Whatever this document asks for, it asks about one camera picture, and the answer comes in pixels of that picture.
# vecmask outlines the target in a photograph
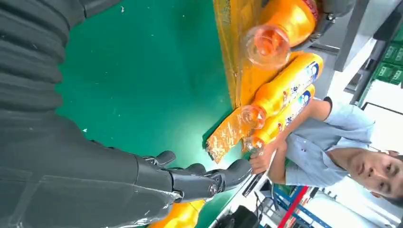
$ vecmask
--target light blue shirt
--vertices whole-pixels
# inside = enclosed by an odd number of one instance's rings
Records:
[[[333,163],[327,152],[336,148],[364,148],[371,144],[374,121],[357,106],[333,102],[324,121],[308,119],[287,138],[286,184],[325,187],[348,172]]]

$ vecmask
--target transparent plastic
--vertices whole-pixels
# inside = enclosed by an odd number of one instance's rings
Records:
[[[1,200],[2,207],[11,209],[0,211],[2,228],[144,226],[164,219],[180,197],[121,182],[55,176],[44,176],[38,182],[24,181],[20,173],[0,169],[0,193],[8,197]],[[17,205],[22,208],[14,210]]]
[[[255,105],[246,105],[241,110],[242,121],[251,129],[263,128],[266,121],[266,112]]]
[[[262,155],[266,144],[260,138],[251,136],[244,140],[244,145],[249,152]]]
[[[246,57],[264,69],[283,67],[291,54],[287,35],[273,25],[253,27],[244,39]]]

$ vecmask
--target green crate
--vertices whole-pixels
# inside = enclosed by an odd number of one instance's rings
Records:
[[[403,81],[403,69],[397,70],[389,83],[398,85]]]
[[[403,80],[403,66],[381,62],[373,77],[383,82],[398,85]]]
[[[402,62],[402,59],[403,59],[403,46],[397,43],[391,43],[386,49],[382,61],[396,64]]]
[[[399,32],[397,32],[393,41],[398,42],[398,43],[403,43],[403,24],[400,26],[400,30],[399,30]]]

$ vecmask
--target bottle cap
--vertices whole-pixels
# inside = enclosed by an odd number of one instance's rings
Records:
[[[243,142],[245,148],[251,153],[262,154],[264,151],[265,143],[256,136],[248,137]]]
[[[243,45],[247,58],[265,69],[283,67],[291,53],[287,35],[272,25],[257,26],[249,30]]]
[[[251,129],[261,129],[266,121],[266,112],[255,105],[246,105],[241,110],[242,121]]]

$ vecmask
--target orange bottle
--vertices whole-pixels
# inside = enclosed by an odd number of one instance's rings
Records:
[[[290,101],[302,95],[323,71],[323,59],[313,53],[298,56],[271,82],[262,85],[251,105],[242,107],[241,116],[252,129],[277,115]]]
[[[315,87],[310,85],[277,116],[268,119],[262,129],[255,130],[251,137],[246,138],[245,147],[252,153],[263,152],[265,145],[273,141],[295,119],[314,95]]]
[[[262,11],[262,25],[246,35],[248,59],[268,69],[284,66],[290,48],[312,34],[318,17],[316,0],[270,0]]]
[[[149,225],[148,228],[194,228],[205,203],[204,200],[175,203],[168,217]]]

